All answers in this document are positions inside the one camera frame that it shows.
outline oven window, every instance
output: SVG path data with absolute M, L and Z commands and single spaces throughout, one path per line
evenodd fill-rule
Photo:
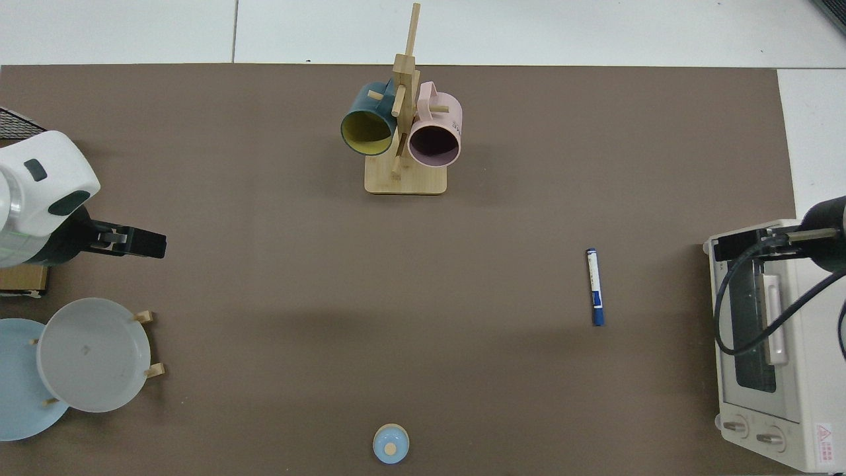
M 732 337 L 734 348 L 754 339 L 762 331 L 761 290 L 755 277 L 761 273 L 762 264 L 752 260 L 738 269 L 728 285 L 732 309 Z M 738 385 L 769 393 L 776 391 L 776 368 L 766 363 L 764 346 L 740 356 L 734 356 L 734 371 Z

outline mug handle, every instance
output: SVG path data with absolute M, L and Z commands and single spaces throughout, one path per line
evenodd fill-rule
M 417 114 L 420 120 L 432 120 L 429 101 L 435 96 L 437 96 L 437 90 L 434 82 L 427 81 L 420 85 L 420 95 L 417 97 Z

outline warning label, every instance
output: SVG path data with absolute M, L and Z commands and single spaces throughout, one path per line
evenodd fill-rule
M 816 458 L 820 464 L 834 464 L 834 435 L 830 423 L 816 424 Z

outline black cable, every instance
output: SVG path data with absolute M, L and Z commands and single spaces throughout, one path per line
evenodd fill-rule
M 717 299 L 716 303 L 714 304 L 714 333 L 717 338 L 717 345 L 720 347 L 720 350 L 725 352 L 730 356 L 737 356 L 741 354 L 745 354 L 748 351 L 758 347 L 767 337 L 772 335 L 773 332 L 776 331 L 779 327 L 784 325 L 788 319 L 793 317 L 797 311 L 801 307 L 803 307 L 808 301 L 814 298 L 814 296 L 820 294 L 822 290 L 826 289 L 835 281 L 839 280 L 840 278 L 846 276 L 846 269 L 837 271 L 836 273 L 831 273 L 828 275 L 824 280 L 820 281 L 814 287 L 810 288 L 805 294 L 803 294 L 799 299 L 796 300 L 793 304 L 788 306 L 780 316 L 774 321 L 772 324 L 766 327 L 756 338 L 743 344 L 742 346 L 731 349 L 726 346 L 725 342 L 722 341 L 722 336 L 720 335 L 720 308 L 722 307 L 722 299 L 725 297 L 726 289 L 728 288 L 728 283 L 736 274 L 737 270 L 741 268 L 743 264 L 748 262 L 753 256 L 759 252 L 761 252 L 764 248 L 768 246 L 780 246 L 787 243 L 787 236 L 786 235 L 775 235 L 765 238 L 760 242 L 750 246 L 746 249 L 743 253 L 740 254 L 735 260 L 734 265 L 732 268 L 726 273 L 726 276 L 722 279 L 722 283 L 720 284 L 719 291 L 717 291 Z
M 843 343 L 843 316 L 846 316 L 846 301 L 843 301 L 843 307 L 840 308 L 840 317 L 838 317 L 838 342 L 840 342 L 840 351 L 843 353 L 843 358 L 846 359 L 846 344 Z

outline wire basket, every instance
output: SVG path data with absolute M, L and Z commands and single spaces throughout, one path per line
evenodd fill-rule
M 47 129 L 18 113 L 0 108 L 0 140 L 23 141 Z

